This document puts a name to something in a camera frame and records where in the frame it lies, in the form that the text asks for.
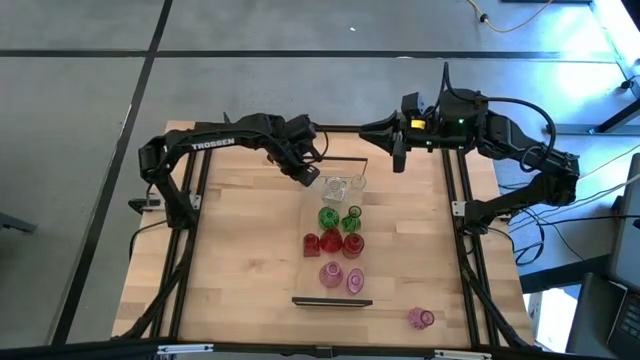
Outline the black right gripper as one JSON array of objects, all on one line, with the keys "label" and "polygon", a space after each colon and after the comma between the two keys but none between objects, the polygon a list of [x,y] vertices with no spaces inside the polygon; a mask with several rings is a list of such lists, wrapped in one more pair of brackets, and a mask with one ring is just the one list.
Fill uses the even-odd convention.
[{"label": "black right gripper", "polygon": [[424,115],[424,100],[419,92],[404,95],[400,110],[394,110],[388,117],[362,125],[359,129],[361,138],[376,133],[397,132],[386,139],[374,140],[373,143],[385,150],[392,158],[394,173],[402,173],[406,165],[406,146],[433,148],[439,138],[440,120],[436,113]]}]

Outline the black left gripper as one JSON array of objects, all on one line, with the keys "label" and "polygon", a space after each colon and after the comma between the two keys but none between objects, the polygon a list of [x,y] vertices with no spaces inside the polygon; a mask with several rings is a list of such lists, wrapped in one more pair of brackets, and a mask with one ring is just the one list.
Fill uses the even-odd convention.
[{"label": "black left gripper", "polygon": [[272,137],[277,141],[277,145],[274,147],[275,153],[270,154],[270,158],[284,173],[300,172],[297,181],[305,187],[311,186],[320,175],[320,170],[315,166],[307,166],[304,157],[309,154],[311,164],[320,161],[320,153],[314,146],[315,125],[307,114],[298,115],[290,120],[274,116],[272,125]]}]

